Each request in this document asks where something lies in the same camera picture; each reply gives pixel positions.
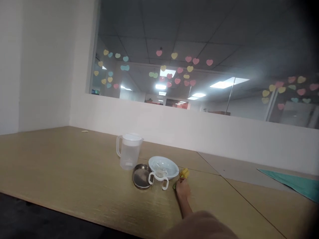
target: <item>white bowl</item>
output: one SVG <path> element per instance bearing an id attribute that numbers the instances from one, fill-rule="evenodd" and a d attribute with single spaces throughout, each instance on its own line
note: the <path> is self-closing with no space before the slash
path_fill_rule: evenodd
<path id="1" fill-rule="evenodd" d="M 149 160 L 149 166 L 153 172 L 161 167 L 164 170 L 165 177 L 169 180 L 175 178 L 179 174 L 178 166 L 170 159 L 162 156 L 151 157 Z"/>

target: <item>metal container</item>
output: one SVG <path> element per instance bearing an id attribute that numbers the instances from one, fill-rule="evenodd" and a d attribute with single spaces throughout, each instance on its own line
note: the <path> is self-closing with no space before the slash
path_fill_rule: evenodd
<path id="1" fill-rule="evenodd" d="M 149 174 L 151 168 L 146 164 L 138 164 L 135 166 L 132 174 L 132 180 L 134 185 L 141 190 L 148 189 L 149 184 Z"/>

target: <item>green mat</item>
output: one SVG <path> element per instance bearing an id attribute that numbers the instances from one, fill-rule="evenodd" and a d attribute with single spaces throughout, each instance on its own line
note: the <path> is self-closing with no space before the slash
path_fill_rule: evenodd
<path id="1" fill-rule="evenodd" d="M 296 192 L 304 195 L 314 202 L 319 203 L 319 181 L 264 169 L 258 170 L 278 182 L 291 187 Z"/>

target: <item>wooden table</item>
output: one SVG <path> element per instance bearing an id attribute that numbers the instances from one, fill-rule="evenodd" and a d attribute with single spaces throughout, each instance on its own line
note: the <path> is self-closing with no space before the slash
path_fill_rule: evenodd
<path id="1" fill-rule="evenodd" d="M 0 192 L 142 238 L 157 238 L 181 220 L 171 187 L 176 179 L 157 194 L 137 189 L 132 171 L 119 165 L 116 137 L 81 130 L 62 127 L 0 136 Z M 155 155 L 191 168 L 194 211 L 210 211 L 240 238 L 283 238 L 196 152 L 144 142 L 140 156 Z"/>

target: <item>cup handle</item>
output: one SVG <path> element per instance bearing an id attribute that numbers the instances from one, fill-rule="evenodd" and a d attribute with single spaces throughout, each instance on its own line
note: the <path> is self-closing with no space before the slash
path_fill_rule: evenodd
<path id="1" fill-rule="evenodd" d="M 164 178 L 164 180 L 166 180 L 166 181 L 167 181 L 167 183 L 166 183 L 166 186 L 165 186 L 165 187 L 164 187 L 164 186 L 162 187 L 162 189 L 163 189 L 163 190 L 166 190 L 166 189 L 168 188 L 168 178 L 167 178 L 167 177 L 165 177 L 165 178 Z"/>
<path id="2" fill-rule="evenodd" d="M 119 157 L 121 157 L 121 154 L 120 154 L 120 151 L 119 151 L 120 138 L 122 138 L 122 140 L 123 140 L 123 136 L 122 135 L 119 135 L 116 138 L 116 153 L 117 153 L 117 155 Z"/>
<path id="3" fill-rule="evenodd" d="M 153 182 L 151 181 L 151 175 L 155 175 L 155 173 L 154 172 L 151 172 L 150 174 L 149 174 L 149 184 L 153 184 Z"/>

